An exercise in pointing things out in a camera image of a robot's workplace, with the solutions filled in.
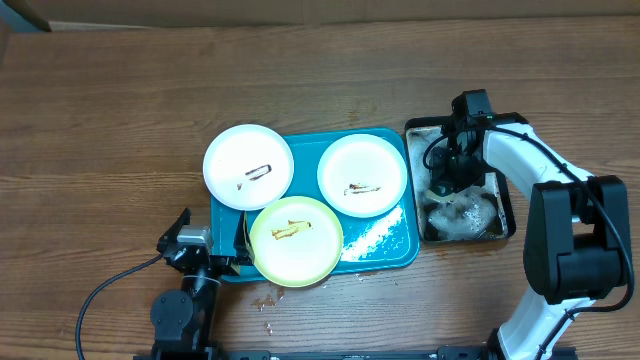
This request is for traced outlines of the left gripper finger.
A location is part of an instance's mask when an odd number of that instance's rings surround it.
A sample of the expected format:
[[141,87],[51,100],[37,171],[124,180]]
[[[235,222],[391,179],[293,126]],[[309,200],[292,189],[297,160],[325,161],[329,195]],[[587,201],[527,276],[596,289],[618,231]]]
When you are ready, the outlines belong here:
[[247,212],[243,211],[240,215],[234,236],[233,247],[236,251],[235,259],[239,265],[253,264],[253,252],[251,248],[247,218]]
[[166,251],[167,248],[177,242],[177,237],[181,229],[189,225],[191,221],[191,210],[185,208],[177,220],[160,236],[157,242],[157,251]]

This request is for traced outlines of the yellow green sponge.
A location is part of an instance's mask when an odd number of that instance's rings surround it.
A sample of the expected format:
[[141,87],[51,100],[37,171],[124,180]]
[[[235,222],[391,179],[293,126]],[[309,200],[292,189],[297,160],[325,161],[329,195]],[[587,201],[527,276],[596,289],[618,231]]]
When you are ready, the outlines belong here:
[[435,203],[448,203],[455,200],[457,197],[456,193],[450,193],[448,195],[439,195],[433,192],[432,190],[428,190],[426,192],[426,198]]

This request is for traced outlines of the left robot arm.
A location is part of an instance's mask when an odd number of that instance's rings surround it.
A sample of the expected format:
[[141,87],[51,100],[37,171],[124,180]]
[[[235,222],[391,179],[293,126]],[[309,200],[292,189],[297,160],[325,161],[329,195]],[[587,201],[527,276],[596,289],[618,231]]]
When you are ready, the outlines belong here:
[[192,226],[186,208],[159,238],[157,251],[182,274],[181,287],[160,294],[150,310],[154,326],[153,359],[228,359],[210,337],[223,276],[237,277],[251,263],[247,214],[240,215],[233,245],[237,255],[213,253],[208,227]]

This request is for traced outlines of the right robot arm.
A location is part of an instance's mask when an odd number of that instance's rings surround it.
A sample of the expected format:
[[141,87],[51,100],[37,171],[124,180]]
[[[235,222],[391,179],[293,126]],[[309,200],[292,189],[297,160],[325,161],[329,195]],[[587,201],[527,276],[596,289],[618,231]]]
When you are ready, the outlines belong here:
[[529,201],[523,250],[528,288],[490,336],[486,359],[552,359],[582,313],[610,313],[635,292],[627,190],[566,161],[513,114],[451,120],[423,153],[436,194],[460,193],[488,171]]

